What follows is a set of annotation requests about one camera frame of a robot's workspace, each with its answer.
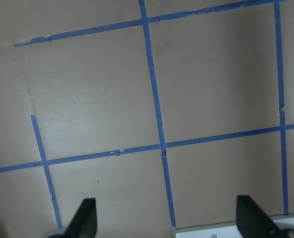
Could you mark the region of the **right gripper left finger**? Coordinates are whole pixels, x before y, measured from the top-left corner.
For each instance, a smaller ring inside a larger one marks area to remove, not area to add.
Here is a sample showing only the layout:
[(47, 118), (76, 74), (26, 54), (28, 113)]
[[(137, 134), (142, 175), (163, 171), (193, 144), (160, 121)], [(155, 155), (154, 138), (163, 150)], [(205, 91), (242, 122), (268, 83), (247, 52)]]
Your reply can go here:
[(95, 198), (85, 198), (66, 228), (64, 238), (94, 238), (97, 234), (97, 209)]

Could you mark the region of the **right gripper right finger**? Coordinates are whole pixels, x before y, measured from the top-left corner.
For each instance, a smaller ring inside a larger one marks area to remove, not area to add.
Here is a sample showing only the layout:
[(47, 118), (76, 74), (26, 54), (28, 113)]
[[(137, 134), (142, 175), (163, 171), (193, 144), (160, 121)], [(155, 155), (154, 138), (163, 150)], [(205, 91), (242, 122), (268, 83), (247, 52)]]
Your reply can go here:
[(243, 238), (281, 238), (279, 227), (248, 195), (236, 199), (236, 227)]

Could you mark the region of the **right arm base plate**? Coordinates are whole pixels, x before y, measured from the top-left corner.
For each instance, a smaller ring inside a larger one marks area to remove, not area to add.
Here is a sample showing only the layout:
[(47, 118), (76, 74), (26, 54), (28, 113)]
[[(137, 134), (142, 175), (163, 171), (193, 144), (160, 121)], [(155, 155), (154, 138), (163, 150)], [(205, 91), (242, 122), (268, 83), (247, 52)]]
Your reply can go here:
[[(293, 215), (270, 216), (279, 228), (294, 227)], [(218, 223), (171, 230), (172, 238), (241, 238), (235, 222)]]

